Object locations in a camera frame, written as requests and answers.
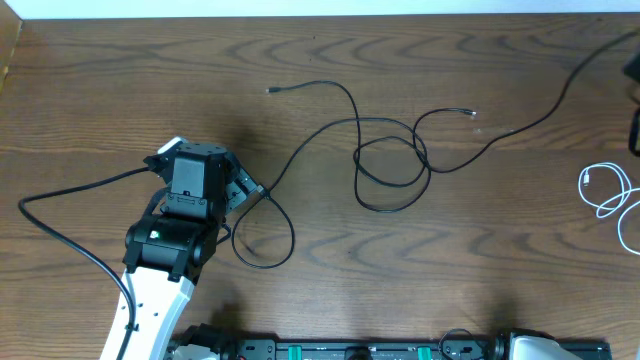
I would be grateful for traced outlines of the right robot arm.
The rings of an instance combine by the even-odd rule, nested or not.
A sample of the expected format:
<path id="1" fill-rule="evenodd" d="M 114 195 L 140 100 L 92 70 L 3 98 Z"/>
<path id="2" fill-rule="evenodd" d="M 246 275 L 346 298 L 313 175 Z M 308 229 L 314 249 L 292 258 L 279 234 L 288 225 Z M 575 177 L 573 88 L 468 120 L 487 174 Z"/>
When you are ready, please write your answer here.
<path id="1" fill-rule="evenodd" d="M 628 138 L 628 149 L 636 157 L 639 156 L 639 96 L 636 91 L 639 89 L 639 52 L 636 52 L 624 65 L 623 74 L 631 80 L 631 85 L 627 89 L 627 96 L 636 105 L 633 113 Z"/>

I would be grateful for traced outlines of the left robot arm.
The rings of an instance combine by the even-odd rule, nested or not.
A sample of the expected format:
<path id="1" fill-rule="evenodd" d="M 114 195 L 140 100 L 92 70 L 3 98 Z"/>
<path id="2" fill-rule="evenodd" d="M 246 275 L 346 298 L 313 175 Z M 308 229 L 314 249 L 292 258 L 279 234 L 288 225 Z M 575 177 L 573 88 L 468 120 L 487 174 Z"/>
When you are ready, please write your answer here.
<path id="1" fill-rule="evenodd" d="M 227 215 L 255 191 L 237 157 L 176 137 L 144 160 L 166 186 L 125 237 L 125 270 L 104 359 L 161 359 L 214 255 Z"/>

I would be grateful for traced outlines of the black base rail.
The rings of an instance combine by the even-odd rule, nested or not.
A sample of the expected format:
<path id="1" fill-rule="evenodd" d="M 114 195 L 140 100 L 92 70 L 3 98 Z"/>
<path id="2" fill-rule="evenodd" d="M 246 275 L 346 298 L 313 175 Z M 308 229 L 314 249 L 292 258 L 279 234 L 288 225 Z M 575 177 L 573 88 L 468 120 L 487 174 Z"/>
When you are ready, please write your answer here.
<path id="1" fill-rule="evenodd" d="M 612 360 L 610 345 L 560 341 L 539 331 L 511 328 L 488 340 L 452 329 L 425 341 L 285 341 L 238 338 L 209 325 L 192 326 L 169 343 L 164 360 Z"/>

